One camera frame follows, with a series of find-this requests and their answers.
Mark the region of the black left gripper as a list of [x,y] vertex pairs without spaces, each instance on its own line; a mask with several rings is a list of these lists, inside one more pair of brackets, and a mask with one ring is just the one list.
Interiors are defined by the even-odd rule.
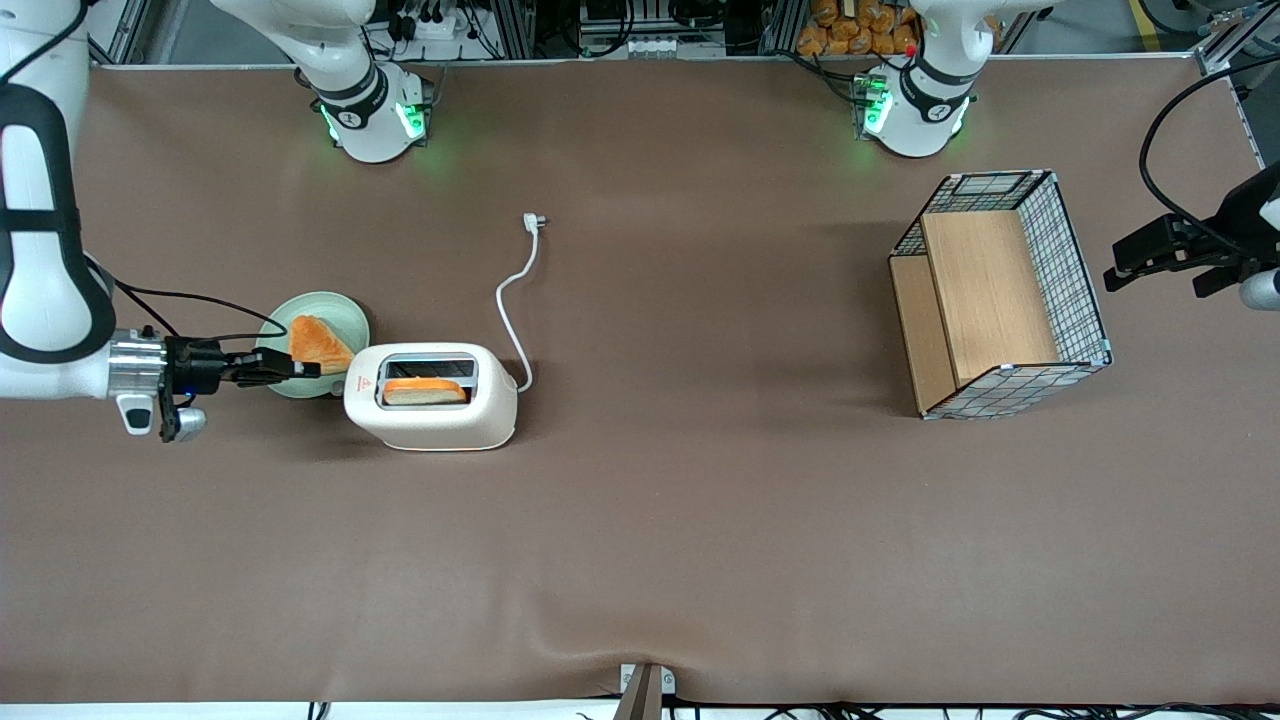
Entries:
[[[1213,214],[1213,231],[1242,263],[1212,266],[1192,282],[1197,299],[1240,284],[1251,261],[1277,266],[1277,227],[1263,214],[1277,200],[1279,165],[1268,165],[1229,191]],[[1207,266],[1217,258],[1217,241],[1184,219],[1166,214],[1111,246],[1114,266],[1103,274],[1107,292],[1160,272]]]

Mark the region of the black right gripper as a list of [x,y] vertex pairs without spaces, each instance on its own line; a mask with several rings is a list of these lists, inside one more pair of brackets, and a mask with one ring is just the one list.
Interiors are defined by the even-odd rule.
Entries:
[[225,354],[215,340],[166,337],[165,392],[170,396],[215,395],[227,368],[228,380],[238,387],[276,386],[292,379],[321,375],[319,363],[294,363],[274,348]]

